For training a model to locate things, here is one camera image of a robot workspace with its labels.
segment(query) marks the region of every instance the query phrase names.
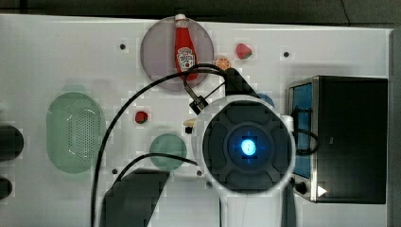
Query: green oval dish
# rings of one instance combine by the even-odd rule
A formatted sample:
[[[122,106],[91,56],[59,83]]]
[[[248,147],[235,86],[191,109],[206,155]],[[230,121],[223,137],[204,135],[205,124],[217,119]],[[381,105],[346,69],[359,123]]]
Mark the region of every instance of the green oval dish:
[[[56,98],[46,118],[47,154],[61,171],[81,173],[96,161],[105,130],[104,114],[87,95],[71,92]]]

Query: wire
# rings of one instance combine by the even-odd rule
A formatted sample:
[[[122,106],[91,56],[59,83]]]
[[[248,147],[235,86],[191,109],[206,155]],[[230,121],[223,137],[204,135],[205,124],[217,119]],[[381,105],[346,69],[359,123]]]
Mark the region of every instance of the wire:
[[[148,158],[148,157],[153,157],[153,156],[159,156],[159,157],[166,157],[166,158],[170,158],[170,159],[176,159],[176,160],[180,160],[183,161],[185,163],[188,164],[192,164],[194,166],[197,166],[197,162],[194,162],[192,160],[189,159],[185,159],[183,157],[180,156],[176,156],[176,155],[171,155],[171,154],[164,154],[164,153],[147,153],[144,155],[141,155],[137,158],[135,158],[134,160],[132,160],[127,166],[124,167],[124,169],[120,172],[120,174],[118,175],[118,177],[115,179],[113,185],[115,185],[117,182],[121,182],[121,179],[124,177],[124,174],[136,163],[138,163],[139,161],[141,161],[142,159]]]
[[[188,69],[188,71],[194,70],[194,69],[196,69],[196,68],[202,68],[202,67],[203,67],[203,68],[204,68],[204,67],[207,67],[207,68],[216,69],[217,71],[219,71],[219,72],[221,73],[221,76],[224,77],[224,80],[226,80],[226,78],[227,78],[227,73],[226,73],[224,70],[222,70],[220,67],[218,67],[218,66],[216,66],[216,65],[214,65],[214,64],[211,64],[211,63],[199,63],[199,64],[195,64],[195,65],[193,65],[192,67],[190,67],[190,68]],[[185,78],[183,79],[183,86],[184,86],[184,87],[188,85],[187,80],[188,80],[188,77],[185,77]]]
[[[314,148],[308,148],[308,149],[297,149],[297,155],[298,156],[306,156],[306,155],[311,155],[312,153],[314,153],[317,149],[318,149],[318,136],[316,134],[314,134],[311,131],[306,131],[306,130],[301,130],[301,129],[295,129],[294,130],[295,133],[302,133],[302,134],[306,134],[309,135],[310,137],[312,137],[316,144]]]
[[[205,98],[209,97],[211,94],[213,94],[215,91],[217,91],[218,88],[220,88],[224,84],[225,84],[225,82],[222,82],[217,88],[215,88],[215,90],[213,90],[211,93],[209,93],[209,95],[207,95]]]
[[[347,18],[347,21],[348,21],[348,26],[350,26],[351,22],[350,22],[350,18],[348,17],[347,10],[345,9],[344,1],[341,0],[341,3],[342,3],[342,9],[344,10],[345,17]]]
[[[106,148],[106,144],[107,144],[107,140],[109,139],[110,134],[112,133],[112,130],[115,126],[115,124],[117,123],[117,120],[120,118],[120,116],[123,114],[123,112],[125,112],[127,110],[127,108],[129,108],[129,106],[131,105],[131,103],[140,95],[142,95],[145,91],[149,90],[150,88],[158,85],[159,83],[162,83],[164,81],[167,81],[169,79],[174,79],[180,76],[184,76],[184,78],[186,79],[190,74],[194,74],[194,73],[208,73],[208,74],[216,74],[219,76],[224,77],[224,75],[222,75],[220,72],[218,71],[214,71],[214,70],[204,70],[204,69],[199,69],[199,70],[187,70],[185,72],[181,72],[181,73],[177,73],[177,74],[172,74],[169,75],[165,78],[162,79],[157,79],[156,81],[153,81],[151,84],[149,84],[148,86],[144,87],[143,89],[141,89],[139,92],[137,92],[135,95],[133,95],[120,109],[120,111],[118,111],[117,115],[114,117],[112,123],[110,124],[109,128],[106,130],[106,133],[103,137],[99,152],[98,152],[98,156],[97,156],[97,160],[96,160],[96,169],[95,169],[95,176],[94,176],[94,183],[92,186],[92,197],[91,197],[91,226],[95,226],[95,218],[96,218],[96,191],[97,191],[97,182],[98,182],[98,174],[99,174],[99,170],[100,170],[100,164],[101,164],[101,160],[103,157],[103,153],[104,153],[104,149]]]

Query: red ketchup bottle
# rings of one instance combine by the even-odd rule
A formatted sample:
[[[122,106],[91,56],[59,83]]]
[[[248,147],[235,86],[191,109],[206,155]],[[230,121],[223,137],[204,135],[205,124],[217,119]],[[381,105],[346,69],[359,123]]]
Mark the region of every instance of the red ketchup bottle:
[[[191,36],[188,30],[188,21],[185,15],[178,14],[175,17],[176,24],[176,40],[174,46],[174,59],[178,72],[186,71],[194,64],[198,63],[197,53],[192,44]],[[190,74],[187,78],[188,81],[196,79],[198,74]]]

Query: small red fruit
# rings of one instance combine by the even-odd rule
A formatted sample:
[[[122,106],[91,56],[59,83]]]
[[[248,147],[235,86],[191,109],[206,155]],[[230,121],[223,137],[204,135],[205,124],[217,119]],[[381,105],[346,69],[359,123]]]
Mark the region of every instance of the small red fruit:
[[[245,44],[238,44],[235,52],[241,60],[248,59],[252,54],[251,49]]]
[[[148,121],[148,114],[145,112],[137,112],[135,115],[135,122],[138,124],[144,124]]]

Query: table surface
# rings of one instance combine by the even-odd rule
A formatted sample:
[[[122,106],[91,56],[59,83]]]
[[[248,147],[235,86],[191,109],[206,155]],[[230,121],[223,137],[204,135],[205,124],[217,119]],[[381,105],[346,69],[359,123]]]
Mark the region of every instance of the table surface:
[[[0,163],[0,175],[14,190],[0,201],[0,226],[89,226],[94,168],[63,173],[46,152],[46,113],[67,88],[79,84],[105,113],[106,124],[122,104],[149,84],[139,56],[142,38],[154,20],[0,15],[0,121],[20,129],[22,154]],[[215,55],[224,55],[258,92],[268,94],[284,113],[286,87],[316,75],[387,78],[390,29],[200,23],[209,32]],[[241,61],[235,44],[253,55]],[[126,49],[119,49],[125,44]],[[206,95],[221,79],[209,76],[195,91]],[[223,96],[223,89],[209,101]],[[153,88],[140,96],[113,130],[99,177],[100,200],[115,175],[147,152],[155,136],[175,132],[190,149],[183,122],[195,117],[188,95]],[[138,110],[149,122],[132,121]],[[152,167],[150,160],[138,166]],[[183,165],[177,174],[195,176]],[[203,180],[169,181],[151,226],[218,226],[218,196]],[[316,204],[296,197],[299,226],[385,226],[387,207],[367,204]]]

